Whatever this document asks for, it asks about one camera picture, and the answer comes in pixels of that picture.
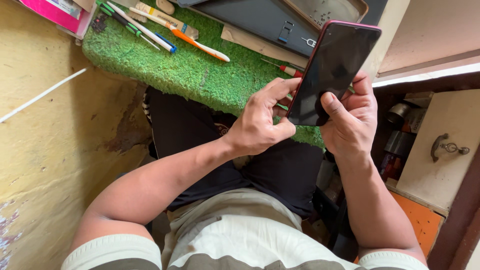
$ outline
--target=sim card tray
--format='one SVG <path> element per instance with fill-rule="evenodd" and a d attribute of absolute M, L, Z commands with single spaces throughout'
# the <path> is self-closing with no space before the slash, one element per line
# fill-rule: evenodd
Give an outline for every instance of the sim card tray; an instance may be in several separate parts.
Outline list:
<path fill-rule="evenodd" d="M 280 36 L 278 37 L 278 39 L 287 43 L 288 37 L 290 36 L 290 32 L 292 32 L 292 29 L 293 29 L 293 23 L 289 21 L 285 21 L 285 23 L 283 24 L 282 31 L 280 31 Z"/>

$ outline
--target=screwdriver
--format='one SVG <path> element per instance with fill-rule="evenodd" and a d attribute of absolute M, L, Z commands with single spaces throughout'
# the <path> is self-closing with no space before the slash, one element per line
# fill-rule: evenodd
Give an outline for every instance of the screwdriver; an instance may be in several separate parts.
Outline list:
<path fill-rule="evenodd" d="M 127 20 L 125 20 L 125 18 L 123 18 L 120 14 L 116 13 L 113 8 L 111 8 L 110 6 L 108 6 L 107 4 L 105 3 L 101 3 L 100 4 L 100 9 L 108 16 L 111 16 L 113 17 L 115 20 L 117 20 L 121 25 L 125 26 L 128 31 L 132 32 L 134 35 L 136 35 L 137 37 L 141 37 L 143 39 L 145 39 L 148 43 L 150 43 L 153 47 L 155 47 L 157 50 L 160 50 L 159 47 L 155 46 L 155 44 L 153 44 L 152 42 L 150 42 L 150 40 L 146 39 L 143 35 L 142 35 L 142 32 L 140 30 L 138 30 L 138 28 L 134 25 L 132 25 L 131 23 L 129 23 Z"/>
<path fill-rule="evenodd" d="M 300 71 L 298 71 L 298 70 L 296 70 L 296 69 L 294 69 L 294 68 L 287 67 L 287 66 L 284 66 L 284 65 L 279 66 L 279 65 L 274 64 L 274 63 L 272 63 L 272 62 L 270 62 L 270 61 L 267 61 L 267 60 L 265 60 L 265 59 L 263 59 L 263 58 L 260 58 L 260 59 L 262 59 L 263 61 L 265 61 L 265 62 L 267 62 L 267 63 L 270 63 L 270 64 L 272 64 L 272 65 L 277 66 L 278 68 L 280 68 L 281 71 L 289 74 L 290 76 L 293 76 L 294 78 L 302 78 L 302 76 L 303 76 L 303 73 L 301 73 Z"/>

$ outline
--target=person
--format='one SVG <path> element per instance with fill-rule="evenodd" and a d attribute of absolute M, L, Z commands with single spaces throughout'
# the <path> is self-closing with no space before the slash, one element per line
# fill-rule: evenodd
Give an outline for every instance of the person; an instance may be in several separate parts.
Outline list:
<path fill-rule="evenodd" d="M 160 159 L 117 179 L 92 202 L 62 269 L 427 269 L 410 221 L 370 156 L 377 104 L 364 72 L 353 81 L 354 94 L 321 97 L 330 115 L 321 134 L 340 170 L 358 264 L 302 233 L 321 150 L 290 139 L 296 128 L 277 105 L 289 106 L 299 83 L 268 83 L 224 136 L 199 104 L 153 91 Z M 236 170 L 232 159 L 247 155 L 254 157 Z M 160 252 L 144 225 L 165 209 L 171 232 Z"/>

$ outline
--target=hand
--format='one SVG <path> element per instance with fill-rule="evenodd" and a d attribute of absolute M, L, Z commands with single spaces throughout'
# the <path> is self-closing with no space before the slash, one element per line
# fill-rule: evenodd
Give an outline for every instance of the hand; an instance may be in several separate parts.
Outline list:
<path fill-rule="evenodd" d="M 300 78 L 277 78 L 250 96 L 240 117 L 222 137 L 237 156 L 258 155 L 295 134 L 295 125 L 285 117 L 287 111 L 277 103 L 290 106 L 292 98 L 287 94 L 293 93 L 299 83 Z M 273 125 L 277 115 L 280 122 Z"/>
<path fill-rule="evenodd" d="M 321 102 L 330 115 L 320 127 L 325 146 L 335 158 L 356 159 L 370 155 L 377 128 L 377 101 L 366 72 L 353 79 L 355 94 L 347 91 L 339 101 L 332 93 L 322 95 Z"/>

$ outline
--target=orange board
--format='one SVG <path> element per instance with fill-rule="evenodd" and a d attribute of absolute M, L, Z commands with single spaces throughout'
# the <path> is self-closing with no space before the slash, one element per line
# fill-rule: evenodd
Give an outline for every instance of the orange board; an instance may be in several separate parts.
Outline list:
<path fill-rule="evenodd" d="M 427 207 L 391 192 L 393 198 L 403 209 L 412 223 L 413 230 L 425 257 L 428 256 L 437 237 L 442 216 L 435 214 Z"/>

